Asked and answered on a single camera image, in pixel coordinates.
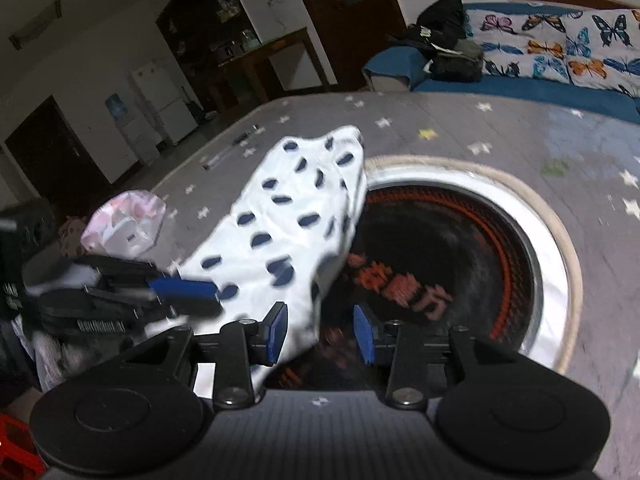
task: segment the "wooden table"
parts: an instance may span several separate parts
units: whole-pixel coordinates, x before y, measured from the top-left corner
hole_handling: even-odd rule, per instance
[[[311,63],[313,63],[316,72],[318,73],[318,77],[320,78],[320,82],[322,83],[322,87],[325,92],[329,92],[329,80],[326,78],[326,74],[324,73],[324,69],[322,68],[322,64],[320,63],[320,58],[318,57],[318,53],[316,52],[313,43],[311,43],[311,39],[309,38],[309,34],[306,31],[306,27],[300,28],[299,30],[295,30],[282,36],[280,38],[275,38],[274,40],[267,41],[266,43],[261,44],[260,46],[249,50],[242,54],[242,56],[237,56],[232,59],[229,59],[225,62],[220,63],[218,66],[226,72],[231,70],[237,70],[241,68],[246,76],[249,78],[254,91],[261,102],[268,103],[269,97],[267,96],[267,92],[264,89],[262,82],[260,81],[260,77],[255,71],[255,65],[269,59],[269,56],[276,54],[285,48],[295,45],[297,43],[302,43],[305,46],[306,52],[309,54],[311,58]]]

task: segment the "butterfly pattern bedsheet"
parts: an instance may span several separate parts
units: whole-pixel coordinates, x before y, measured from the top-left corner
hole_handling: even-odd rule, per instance
[[[576,86],[640,96],[640,11],[585,11],[564,22],[566,63]]]
[[[467,15],[467,35],[484,51],[483,73],[570,82],[562,16],[488,10],[468,10]]]
[[[640,10],[525,15],[474,9],[465,28],[484,51],[484,74],[640,97]]]

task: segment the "wooden door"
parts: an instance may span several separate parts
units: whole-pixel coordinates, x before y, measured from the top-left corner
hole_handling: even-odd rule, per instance
[[[364,86],[363,65],[404,29],[397,0],[303,0],[343,90]]]
[[[65,216],[84,216],[111,186],[49,97],[8,137],[6,146],[38,193]]]

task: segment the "white cloth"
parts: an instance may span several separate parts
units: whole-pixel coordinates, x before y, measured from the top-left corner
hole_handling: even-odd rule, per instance
[[[280,361],[313,346],[320,300],[349,251],[366,188],[360,131],[354,126],[318,139],[278,142],[229,215],[179,269],[183,278],[213,280],[220,289],[222,315],[194,326],[194,332],[217,333],[247,317],[262,320],[274,303],[284,301],[289,329]],[[252,248],[261,238],[268,241]],[[315,301],[314,283],[319,287]],[[269,370],[252,371],[256,388]],[[213,371],[214,365],[198,366],[197,395],[211,396]]]

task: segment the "round black disc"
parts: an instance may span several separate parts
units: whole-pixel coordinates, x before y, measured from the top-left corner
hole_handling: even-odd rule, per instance
[[[49,466],[116,476],[156,468],[197,436],[203,406],[159,370],[122,363],[110,375],[77,378],[51,390],[31,415],[33,439]]]
[[[545,475],[593,468],[610,427],[598,398],[561,378],[534,386],[463,381],[440,401],[436,423],[477,462]]]

